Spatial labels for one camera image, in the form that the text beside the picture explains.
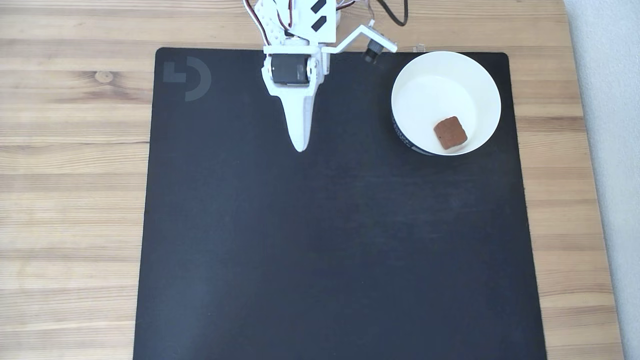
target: wood grain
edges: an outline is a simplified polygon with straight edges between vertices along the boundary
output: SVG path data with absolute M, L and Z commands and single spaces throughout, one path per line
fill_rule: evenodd
M 509 54 L 549 358 L 621 359 L 562 0 L 410 8 L 401 50 Z M 131 358 L 162 46 L 260 38 L 237 0 L 0 0 L 0 358 Z

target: logo on mat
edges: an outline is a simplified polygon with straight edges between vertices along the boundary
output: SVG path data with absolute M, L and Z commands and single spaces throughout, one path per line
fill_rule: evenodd
M 211 71 L 207 65 L 198 58 L 187 56 L 187 66 L 193 67 L 200 74 L 200 84 L 195 89 L 189 90 L 184 94 L 185 101 L 194 101 L 203 97 L 204 94 L 209 91 L 211 87 Z M 164 76 L 163 81 L 165 83 L 186 83 L 187 73 L 176 72 L 175 62 L 167 61 L 164 63 Z

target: black desk mat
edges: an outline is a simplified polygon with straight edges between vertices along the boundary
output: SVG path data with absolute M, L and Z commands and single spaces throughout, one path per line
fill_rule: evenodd
M 448 158 L 393 130 L 418 55 L 334 56 L 298 153 L 262 53 L 158 51 L 135 360 L 546 358 L 508 58 L 468 54 L 503 115 Z

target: wire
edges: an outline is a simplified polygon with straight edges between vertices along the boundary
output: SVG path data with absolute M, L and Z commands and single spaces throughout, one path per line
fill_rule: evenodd
M 398 26 L 405 26 L 407 21 L 409 21 L 409 0 L 404 0 L 404 21 L 400 21 L 396 15 L 394 15 L 385 0 L 378 0 L 378 2 L 382 5 L 382 8 L 385 9 L 391 20 L 393 20 Z
M 280 22 L 280 25 L 282 26 L 283 29 L 289 31 L 291 30 L 291 28 L 293 27 L 293 0 L 289 0 L 289 25 L 285 25 L 284 21 L 282 21 L 282 18 L 280 17 L 280 12 L 278 11 L 278 3 L 276 3 L 276 0 L 273 0 L 274 5 L 276 6 L 276 14 L 278 15 L 278 22 Z
M 351 0 L 351 1 L 350 1 L 350 2 L 348 2 L 348 3 L 347 3 L 347 2 L 345 2 L 345 1 L 342 1 L 340 4 L 338 4 L 338 6 L 336 6 L 336 8 L 335 8 L 335 9 L 336 9 L 336 10 L 346 9 L 346 8 L 348 8 L 349 6 L 351 6 L 351 5 L 355 4 L 355 3 L 356 3 L 356 0 Z
M 260 29 L 260 35 L 262 35 L 262 41 L 264 41 L 265 45 L 271 45 L 271 42 L 269 42 L 269 38 L 267 37 L 267 31 L 264 30 L 264 26 L 262 25 L 260 19 L 258 19 L 258 15 L 255 13 L 255 10 L 249 3 L 249 0 L 243 0 L 243 3 L 244 3 L 244 8 L 249 13 L 249 15 L 251 15 L 251 19 L 256 24 L 256 26 L 258 26 L 258 28 Z

